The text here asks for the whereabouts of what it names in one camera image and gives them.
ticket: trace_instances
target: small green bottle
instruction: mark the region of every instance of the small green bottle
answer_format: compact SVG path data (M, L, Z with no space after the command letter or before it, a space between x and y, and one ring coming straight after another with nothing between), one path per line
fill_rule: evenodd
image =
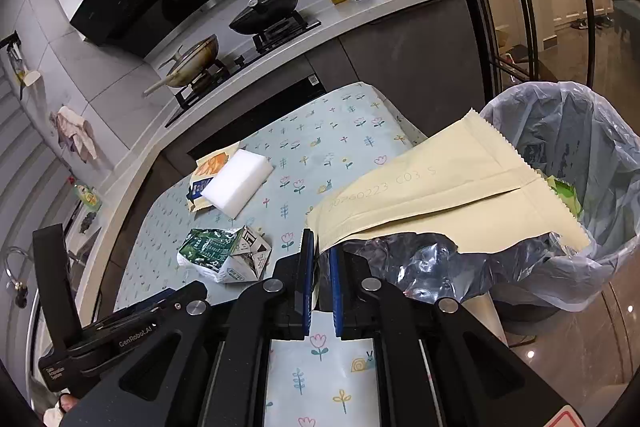
M73 186L76 197L78 197L78 199L82 201L82 203L84 203L84 206L86 206L93 212L97 212L98 210L100 210L102 202L94 191L92 191L83 183L76 181L73 176L69 176L69 183L71 183L71 185Z

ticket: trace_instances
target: wok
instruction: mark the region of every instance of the wok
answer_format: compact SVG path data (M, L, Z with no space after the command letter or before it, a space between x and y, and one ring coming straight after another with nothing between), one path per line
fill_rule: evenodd
M229 27L242 35L255 35L295 11L298 0L250 0Z
M196 79L202 71L209 69L218 56L218 38L215 34L207 37L194 44L182 55L180 55L180 48L178 48L173 57L160 65L160 68L162 68L172 60L175 61L167 76L149 87L143 93L143 96L149 96L156 89L165 85L169 87L184 87Z

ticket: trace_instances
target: plastic trash bag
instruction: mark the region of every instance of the plastic trash bag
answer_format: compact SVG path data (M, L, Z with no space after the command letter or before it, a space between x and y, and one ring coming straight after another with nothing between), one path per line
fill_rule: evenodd
M441 233L403 232L344 241L342 249L367 259L373 277L433 304L443 297L463 302L484 295L496 283L523 280L545 260L553 242L545 234L494 254L458 253Z
M574 254L556 244L528 277L498 284L492 297L513 305L586 308L638 247L640 139L606 99L574 82L510 87L481 116L531 167L575 187L578 220L592 238Z

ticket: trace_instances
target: cream paper bag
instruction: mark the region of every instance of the cream paper bag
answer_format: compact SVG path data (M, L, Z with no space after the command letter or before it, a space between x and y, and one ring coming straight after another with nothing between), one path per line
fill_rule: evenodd
M399 232L442 233L460 253L496 253L548 232L576 251L589 244L542 177L473 110L325 197L307 224L319 251Z

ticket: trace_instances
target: floor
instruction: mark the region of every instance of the floor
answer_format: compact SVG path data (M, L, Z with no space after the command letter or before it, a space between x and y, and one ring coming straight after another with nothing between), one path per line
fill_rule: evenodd
M640 64L632 58L628 35L613 28L597 31L594 90L606 97L640 134ZM558 80L585 82L587 32L558 31L558 45L540 60ZM99 316L113 310L120 280L138 230L151 204L181 178L172 166L156 162L137 195L116 241L101 286ZM558 312L528 335L508 334L513 351L577 410L607 386L626 383L640 363L640 255L612 279L601 295L579 313Z

